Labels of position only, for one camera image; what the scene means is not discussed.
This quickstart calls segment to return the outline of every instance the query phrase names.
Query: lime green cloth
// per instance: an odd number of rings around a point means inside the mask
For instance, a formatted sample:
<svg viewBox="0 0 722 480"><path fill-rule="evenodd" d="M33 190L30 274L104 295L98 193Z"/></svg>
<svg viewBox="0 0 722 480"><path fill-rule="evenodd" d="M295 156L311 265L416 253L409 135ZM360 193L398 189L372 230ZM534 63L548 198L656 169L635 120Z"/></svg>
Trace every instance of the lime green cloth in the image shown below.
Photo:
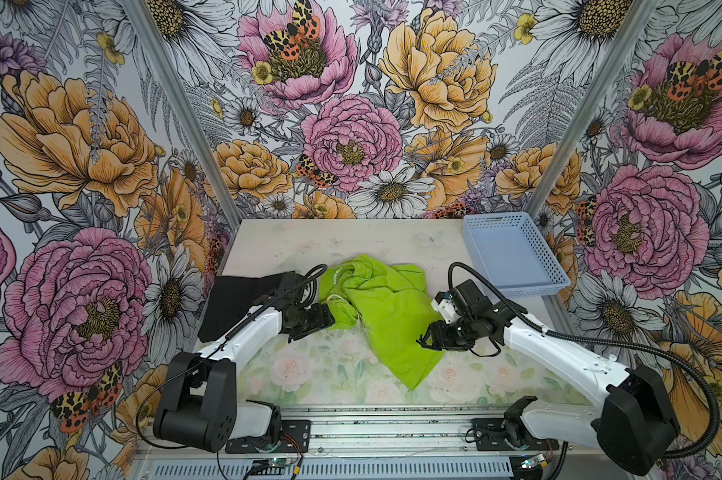
<svg viewBox="0 0 722 480"><path fill-rule="evenodd" d="M360 255L324 274L318 300L328 304L338 329L354 326L360 313L379 361L413 390L443 357L443 352L423 349L416 342L431 322L441 319L427 292L418 266L387 266Z"/></svg>

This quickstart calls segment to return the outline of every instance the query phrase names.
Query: tabletop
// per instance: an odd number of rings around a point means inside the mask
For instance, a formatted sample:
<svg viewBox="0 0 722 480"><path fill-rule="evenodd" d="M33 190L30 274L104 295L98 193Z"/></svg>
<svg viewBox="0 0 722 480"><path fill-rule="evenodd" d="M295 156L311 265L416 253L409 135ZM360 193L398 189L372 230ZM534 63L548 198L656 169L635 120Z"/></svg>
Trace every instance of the tabletop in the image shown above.
<svg viewBox="0 0 722 480"><path fill-rule="evenodd" d="M317 264L335 266L367 254L381 262L415 264L428 293L447 289L447 269L471 264L462 220L244 220L222 275L266 276ZM454 283L469 278L454 272ZM514 299L551 325L539 296ZM479 340L477 353L494 348ZM533 394L548 402L586 403L564 380L535 361L504 349L495 358L446 352L415 390L409 391L377 360L362 326L324 330L288 343L270 340L238 378L239 398L293 405L508 405Z"/></svg>

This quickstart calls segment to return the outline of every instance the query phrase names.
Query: orange flower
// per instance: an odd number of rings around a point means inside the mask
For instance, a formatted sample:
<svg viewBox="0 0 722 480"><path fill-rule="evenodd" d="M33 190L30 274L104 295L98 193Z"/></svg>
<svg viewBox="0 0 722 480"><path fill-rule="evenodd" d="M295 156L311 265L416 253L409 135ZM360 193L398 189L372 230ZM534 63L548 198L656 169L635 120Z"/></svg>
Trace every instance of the orange flower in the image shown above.
<svg viewBox="0 0 722 480"><path fill-rule="evenodd" d="M677 338L659 345L700 369L716 394L721 407L721 427L708 450L722 456L722 305L709 293L689 295L680 291L673 299L670 321L677 327ZM708 420L702 391L676 366L664 370L663 380L681 420L681 433L688 438L699 438Z"/></svg>
<svg viewBox="0 0 722 480"><path fill-rule="evenodd" d="M452 138L449 132L439 129L414 136L406 152L430 163L421 178L435 180L435 190L428 192L428 210L451 205L468 191L468 184L475 185L481 179L481 163L484 161L489 139L470 135Z"/></svg>
<svg viewBox="0 0 722 480"><path fill-rule="evenodd" d="M244 193L264 200L272 194L283 194L292 187L289 164L257 142L250 144L244 140L233 140L229 144L219 144L212 155L233 198L238 198L238 193ZM207 183L205 187L208 193L211 186Z"/></svg>
<svg viewBox="0 0 722 480"><path fill-rule="evenodd" d="M88 463L89 455L78 453L75 447L69 447L64 454L56 447L46 447L4 480L86 480Z"/></svg>
<svg viewBox="0 0 722 480"><path fill-rule="evenodd" d="M486 54L460 72L440 75L460 55L478 49L475 34L457 30L454 18L431 8L422 12L420 24L418 32L403 22L390 33L379 67L395 83L389 91L412 93L413 126L460 132L486 111L497 65Z"/></svg>
<svg viewBox="0 0 722 480"><path fill-rule="evenodd" d="M548 242L548 246L553 251L558 263L564 268L566 276L571 280L571 285L564 288L558 293L560 299L566 303L571 297L572 291L577 284L577 274L580 271L579 265L577 264L577 257L574 255L574 238L571 236L564 235L563 232L558 236L553 237L553 233L549 233L545 238Z"/></svg>
<svg viewBox="0 0 722 480"><path fill-rule="evenodd" d="M352 208L342 199L329 197L317 191L312 196L305 196L305 205L296 204L292 218L356 218Z"/></svg>
<svg viewBox="0 0 722 480"><path fill-rule="evenodd" d="M94 91L82 80L70 78L63 86L51 75L23 71L19 83L6 75L3 84L24 110L24 117L0 115L0 151L18 177L13 183L20 192L68 194L60 199L64 209L85 188L112 201L117 216L127 216L141 195L158 186L155 147L125 100L108 92L110 108L95 163L89 147Z"/></svg>
<svg viewBox="0 0 722 480"><path fill-rule="evenodd" d="M533 147L510 157L513 168L502 170L497 174L497 193L519 198L526 192L534 191L539 185L542 174L553 159L553 153L557 146L558 143L553 142L544 148ZM547 204L557 215L566 214L580 196L581 168L582 156L575 152L569 158L569 163L556 180L553 191L548 196Z"/></svg>
<svg viewBox="0 0 722 480"><path fill-rule="evenodd" d="M144 431L150 419L156 416L158 402L161 400L161 391L159 390L153 393L153 390L164 382L167 369L168 367L166 365L161 365L155 369L148 370L136 383L131 395L118 404L118 408L116 408L116 418L124 424L110 433L110 437L113 440L118 443L127 443L135 440L135 420L139 419L140 428ZM145 398L151 393L153 393L153 395L147 400L145 407L143 407L142 412L140 412L140 405L142 405L142 402L144 402Z"/></svg>
<svg viewBox="0 0 722 480"><path fill-rule="evenodd" d="M137 245L152 253L170 251L182 244L201 272L206 269L209 248L204 231L203 209L191 194L195 187L185 180L179 168L171 169L169 181L160 186L160 194L145 196L134 220Z"/></svg>

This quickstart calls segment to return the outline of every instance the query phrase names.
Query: metal post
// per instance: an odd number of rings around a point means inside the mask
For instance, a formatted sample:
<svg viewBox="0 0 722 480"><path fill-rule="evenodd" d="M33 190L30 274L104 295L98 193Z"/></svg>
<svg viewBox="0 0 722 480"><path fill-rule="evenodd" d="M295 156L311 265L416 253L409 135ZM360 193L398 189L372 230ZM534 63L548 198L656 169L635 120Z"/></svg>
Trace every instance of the metal post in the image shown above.
<svg viewBox="0 0 722 480"><path fill-rule="evenodd" d="M209 183L216 193L222 212L233 232L237 232L239 225L241 225L241 214L233 203L227 185L222 179L220 168L217 167L212 157L209 141L203 134L201 123L198 121L193 105L187 97L180 75L174 69L174 62L164 47L161 33L153 21L153 16L150 14L147 4L145 4L144 0L129 0L123 2L123 5L142 49L145 51L145 56L150 60L153 76L166 92L166 96L174 108L174 113L185 129L190 145L196 152L201 167L209 178Z"/></svg>
<svg viewBox="0 0 722 480"><path fill-rule="evenodd" d="M598 68L593 76L593 82L590 83L584 98L577 106L566 132L564 132L564 137L558 142L558 148L553 154L550 165L542 175L539 185L526 205L526 212L530 216L535 216L540 211L548 195L553 191L556 180L564 171L569 158L574 154L577 142L593 118L598 108L598 101L606 95L610 82L622 67L628 52L635 49L638 35L641 29L649 23L651 13L657 4L657 0L634 0L630 9L628 9L625 19L622 21L622 27L606 54L602 66Z"/></svg>

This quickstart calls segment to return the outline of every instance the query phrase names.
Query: blue plastic basket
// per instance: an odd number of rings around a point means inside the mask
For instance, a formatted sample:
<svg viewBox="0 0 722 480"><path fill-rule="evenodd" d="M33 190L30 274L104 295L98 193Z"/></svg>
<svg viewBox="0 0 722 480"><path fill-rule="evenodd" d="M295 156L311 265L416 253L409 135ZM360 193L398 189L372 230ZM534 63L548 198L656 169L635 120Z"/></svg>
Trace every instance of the blue plastic basket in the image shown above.
<svg viewBox="0 0 722 480"><path fill-rule="evenodd" d="M505 296L555 295L571 285L525 212L467 215L462 236L474 268Z"/></svg>

